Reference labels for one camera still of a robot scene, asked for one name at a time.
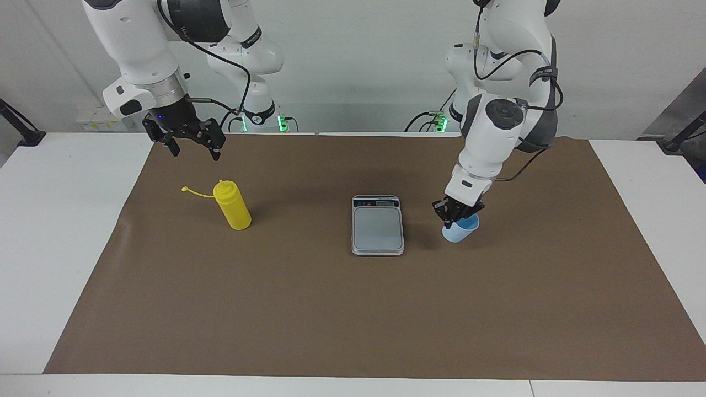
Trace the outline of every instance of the plastic cup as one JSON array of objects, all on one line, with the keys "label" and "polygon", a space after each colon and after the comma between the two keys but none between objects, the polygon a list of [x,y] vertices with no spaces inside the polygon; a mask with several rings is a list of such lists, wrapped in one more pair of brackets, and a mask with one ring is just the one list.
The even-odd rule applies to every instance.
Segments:
[{"label": "plastic cup", "polygon": [[471,233],[475,232],[480,225],[481,219],[478,217],[478,214],[476,214],[470,218],[465,218],[459,220],[458,222],[454,222],[450,229],[442,227],[441,233],[447,241],[458,243],[470,236]]}]

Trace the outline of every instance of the kitchen scale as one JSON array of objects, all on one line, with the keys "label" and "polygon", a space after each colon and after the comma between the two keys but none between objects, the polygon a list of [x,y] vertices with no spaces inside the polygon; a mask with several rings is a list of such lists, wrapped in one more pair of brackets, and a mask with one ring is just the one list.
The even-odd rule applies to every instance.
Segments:
[{"label": "kitchen scale", "polygon": [[352,250],[360,256],[399,256],[405,250],[397,196],[355,196]]}]

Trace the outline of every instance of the bottle cap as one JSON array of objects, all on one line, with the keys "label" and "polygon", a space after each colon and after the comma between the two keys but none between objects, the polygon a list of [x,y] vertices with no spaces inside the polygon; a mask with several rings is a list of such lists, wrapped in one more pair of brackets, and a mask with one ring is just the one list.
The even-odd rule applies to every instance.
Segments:
[{"label": "bottle cap", "polygon": [[229,204],[238,199],[240,190],[238,190],[238,186],[235,182],[220,180],[218,184],[213,187],[213,196],[219,203]]}]

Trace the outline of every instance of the brown paper mat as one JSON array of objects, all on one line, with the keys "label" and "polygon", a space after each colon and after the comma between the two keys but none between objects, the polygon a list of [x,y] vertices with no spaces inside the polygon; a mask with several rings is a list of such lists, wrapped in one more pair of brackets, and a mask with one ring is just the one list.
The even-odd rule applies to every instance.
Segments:
[{"label": "brown paper mat", "polygon": [[[155,147],[45,373],[706,380],[706,348],[588,142],[558,139],[496,184],[454,245],[431,202],[462,144],[230,136],[218,163]],[[240,185],[247,231],[180,192],[219,178]],[[355,194],[400,197],[403,256],[351,253]]]}]

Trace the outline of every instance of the digital scale display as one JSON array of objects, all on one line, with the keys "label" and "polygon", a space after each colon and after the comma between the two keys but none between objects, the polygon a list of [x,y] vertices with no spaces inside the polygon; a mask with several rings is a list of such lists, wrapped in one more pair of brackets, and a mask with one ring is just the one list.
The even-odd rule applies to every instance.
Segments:
[{"label": "digital scale display", "polygon": [[354,207],[399,207],[397,199],[380,200],[379,198],[357,198],[353,200]]}]

